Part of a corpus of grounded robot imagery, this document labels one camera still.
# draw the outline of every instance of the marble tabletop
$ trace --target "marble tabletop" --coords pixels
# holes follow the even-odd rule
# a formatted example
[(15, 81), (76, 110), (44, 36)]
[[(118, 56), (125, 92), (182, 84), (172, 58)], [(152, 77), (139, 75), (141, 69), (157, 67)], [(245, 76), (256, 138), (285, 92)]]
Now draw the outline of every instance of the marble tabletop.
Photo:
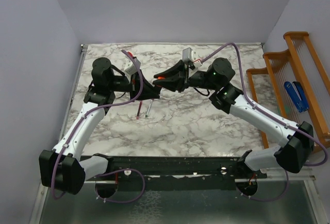
[[(212, 53), (218, 45), (187, 44), (94, 44), (88, 46), (78, 86), (74, 95), (67, 129), (83, 104), (84, 95), (92, 81), (92, 63), (99, 57), (107, 57), (119, 69), (127, 58), (121, 50), (132, 52), (141, 61), (145, 78), (151, 82), (153, 75), (176, 64), (182, 50), (191, 47), (199, 58)], [(260, 44), (240, 45), (243, 71), (263, 68)], [(225, 57), (231, 62), (236, 75), (231, 83), (241, 87), (236, 53), (229, 46), (214, 58)], [(206, 70), (212, 59), (204, 63)], [(276, 110), (267, 76), (254, 78), (259, 102)], [(127, 101), (129, 94), (115, 100)], [(94, 130), (85, 146), (83, 155), (103, 153), (121, 156), (241, 156), (246, 150), (261, 150), (259, 130), (249, 123), (217, 110), (211, 102), (193, 89), (183, 93), (162, 90), (161, 99), (155, 100), (149, 116), (145, 112), (150, 100), (143, 101), (137, 120), (139, 101), (111, 108)]]

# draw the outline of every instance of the gray wall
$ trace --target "gray wall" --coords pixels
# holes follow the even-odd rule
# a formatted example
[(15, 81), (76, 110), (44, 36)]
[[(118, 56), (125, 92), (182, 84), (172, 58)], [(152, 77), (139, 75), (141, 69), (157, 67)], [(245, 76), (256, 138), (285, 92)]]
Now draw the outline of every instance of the gray wall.
[(28, 223), (80, 54), (56, 0), (0, 0), (0, 223)]
[[(264, 46), (266, 51), (282, 51), (287, 49), (283, 34), (287, 31), (307, 31), (312, 43), (330, 75), (330, 0), (290, 0)], [(320, 160), (323, 153), (313, 156)], [(325, 210), (330, 219), (330, 162), (313, 168), (317, 177), (316, 183)]]
[(83, 43), (265, 42), (289, 0), (58, 0)]

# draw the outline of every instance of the blue object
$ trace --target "blue object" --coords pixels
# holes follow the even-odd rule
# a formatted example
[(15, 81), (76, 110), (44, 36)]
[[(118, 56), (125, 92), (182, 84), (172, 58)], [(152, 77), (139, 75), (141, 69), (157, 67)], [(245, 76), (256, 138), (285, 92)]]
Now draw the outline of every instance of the blue object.
[[(304, 102), (300, 99), (297, 92), (295, 91), (295, 88), (293, 87), (293, 85), (290, 82), (288, 82), (288, 81), (284, 82), (284, 88), (286, 89), (286, 91), (289, 94), (291, 100), (293, 101), (295, 107), (297, 108), (297, 110), (300, 113), (308, 110), (308, 108), (309, 108), (308, 104), (307, 104), (307, 106), (305, 106)], [(305, 93), (304, 93), (301, 85), (300, 85), (298, 91), (302, 91), (302, 95), (303, 95), (304, 99), (306, 99)]]
[(308, 110), (309, 109), (309, 104), (307, 102), (306, 95), (305, 95), (305, 92), (304, 92), (304, 89), (303, 89), (302, 85), (300, 84), (300, 82), (297, 82), (297, 81), (294, 81), (293, 84), (294, 84), (294, 86), (296, 87), (296, 89), (299, 93), (301, 101), (303, 102), (303, 105), (305, 106), (305, 110)]

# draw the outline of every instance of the purple cable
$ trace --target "purple cable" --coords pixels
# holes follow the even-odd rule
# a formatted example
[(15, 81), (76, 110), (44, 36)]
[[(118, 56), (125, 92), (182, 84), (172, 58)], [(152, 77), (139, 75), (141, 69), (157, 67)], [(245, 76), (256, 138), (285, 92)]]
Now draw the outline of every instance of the purple cable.
[[(236, 53), (237, 53), (237, 59), (238, 59), (238, 67), (239, 67), (239, 73), (240, 73), (240, 78), (241, 78), (241, 83), (242, 83), (242, 89), (243, 89), (243, 94), (244, 94), (244, 97), (246, 99), (246, 101), (251, 104), (252, 106), (254, 106), (254, 104), (252, 103), (252, 101), (249, 99), (247, 93), (246, 93), (246, 88), (245, 88), (245, 84), (244, 84), (244, 77), (243, 77), (243, 70), (242, 70), (242, 62), (241, 62), (241, 57), (240, 57), (240, 54), (239, 54), (239, 50), (238, 50), (238, 47), (236, 44), (234, 44), (233, 42), (228, 42), (226, 43), (225, 45), (221, 46), (220, 48), (218, 48), (217, 50), (215, 50), (212, 54), (210, 54), (209, 56), (205, 57), (203, 60), (202, 60), (202, 63), (207, 61), (209, 58), (211, 58), (213, 55), (215, 55), (216, 53), (218, 53), (219, 51), (221, 51), (222, 49), (224, 49), (225, 47), (227, 47), (228, 45), (232, 45), (235, 50), (236, 50)], [(264, 114), (266, 117), (269, 117), (270, 119), (274, 120), (275, 122), (283, 125), (283, 126), (287, 126), (287, 124), (285, 122), (282, 122), (281, 120), (277, 119), (276, 117), (272, 116), (271, 114), (265, 112), (264, 110), (260, 109), (258, 106), (255, 106), (255, 109), (257, 109), (259, 112), (261, 112), (262, 114)], [(315, 163), (315, 164), (309, 164), (309, 163), (306, 163), (305, 166), (320, 166), (320, 165), (323, 165), (324, 163), (327, 162), (328, 160), (328, 152), (325, 148), (325, 146), (320, 143), (316, 138), (310, 136), (309, 134), (295, 128), (295, 127), (292, 127), (292, 126), (288, 126), (289, 129), (291, 130), (294, 130), (300, 134), (303, 134), (304, 136), (306, 136), (307, 138), (311, 139), (313, 142), (315, 142), (317, 145), (319, 145), (322, 150), (324, 151), (324, 159), (321, 161), (321, 162), (318, 162), (318, 163)]]
[(273, 201), (276, 201), (276, 200), (282, 198), (282, 197), (286, 194), (286, 192), (288, 191), (288, 189), (289, 189), (289, 175), (288, 175), (288, 172), (287, 172), (287, 171), (284, 171), (284, 172), (285, 172), (285, 176), (286, 176), (286, 178), (287, 178), (287, 181), (286, 181), (286, 183), (285, 183), (285, 188), (284, 188), (283, 192), (282, 192), (279, 196), (277, 196), (277, 197), (270, 198), (270, 199), (267, 199), (267, 198), (265, 198), (265, 199), (260, 199), (260, 198), (256, 198), (256, 197), (248, 197), (247, 195), (243, 194), (238, 188), (236, 188), (236, 189), (237, 189), (239, 192), (241, 192), (241, 195), (242, 195), (242, 196), (244, 196), (244, 197), (246, 197), (246, 198), (249, 198), (249, 199), (251, 199), (251, 200), (257, 201), (257, 202), (273, 202)]
[(140, 194), (137, 197), (135, 197), (135, 198), (133, 198), (131, 200), (127, 200), (127, 201), (111, 200), (111, 199), (108, 199), (108, 198), (102, 198), (102, 197), (100, 197), (99, 194), (98, 194), (98, 192), (97, 192), (97, 189), (95, 188), (95, 192), (97, 194), (97, 199), (98, 198), (101, 198), (102, 200), (107, 201), (107, 202), (114, 202), (114, 203), (126, 204), (126, 203), (134, 202), (134, 201), (138, 200), (140, 197), (142, 197), (142, 195), (144, 193), (144, 189), (145, 189), (145, 180), (144, 180), (144, 177), (143, 177), (142, 173), (140, 171), (136, 170), (136, 169), (129, 169), (129, 168), (127, 168), (127, 169), (120, 169), (120, 170), (117, 170), (117, 171), (112, 171), (112, 172), (100, 174), (100, 175), (97, 175), (97, 176), (98, 177), (105, 177), (105, 176), (113, 175), (115, 173), (119, 173), (119, 172), (123, 172), (123, 171), (128, 171), (128, 170), (136, 172), (141, 177), (141, 179), (142, 179), (142, 189), (140, 191)]
[[(127, 53), (125, 50), (121, 50), (133, 63), (133, 65), (136, 67), (137, 69), (137, 73), (139, 75), (139, 78), (142, 79), (143, 76), (142, 76), (142, 73), (141, 73), (141, 70), (139, 69), (139, 66), (137, 65), (137, 63), (134, 61), (134, 59), (131, 57), (131, 55), (129, 53)], [(85, 113), (85, 117), (87, 117), (89, 114), (91, 114), (93, 111), (97, 110), (97, 109), (101, 109), (101, 108), (109, 108), (109, 107), (114, 107), (114, 106), (121, 106), (121, 105), (125, 105), (125, 104), (129, 104), (131, 102), (134, 102), (142, 93), (142, 90), (143, 90), (143, 81), (140, 81), (140, 90), (138, 92), (138, 94), (132, 98), (131, 100), (128, 100), (126, 102), (123, 102), (123, 103), (118, 103), (118, 104), (105, 104), (105, 105), (100, 105), (98, 107), (95, 107), (91, 110), (89, 110), (88, 112)], [(65, 145), (69, 144), (73, 135), (75, 134), (75, 132), (77, 131), (77, 129), (79, 128), (79, 126), (81, 125), (81, 123), (85, 120), (84, 117), (80, 118), (80, 120), (77, 122), (77, 124), (74, 126), (74, 128), (72, 129), (72, 132), (71, 134), (69, 135), (67, 141), (64, 143)], [(55, 195), (55, 177), (56, 177), (56, 171), (57, 171), (57, 167), (58, 167), (58, 163), (60, 162), (60, 159), (65, 151), (66, 147), (63, 147), (61, 149), (61, 151), (59, 152), (57, 158), (56, 158), (56, 161), (55, 161), (55, 166), (54, 166), (54, 169), (53, 169), (53, 173), (52, 173), (52, 181), (51, 181), (51, 192), (52, 192), (52, 195), (53, 195), (53, 198), (55, 200), (57, 199), (60, 199), (64, 194), (65, 192), (62, 192), (61, 195), (59, 197), (57, 197)]]

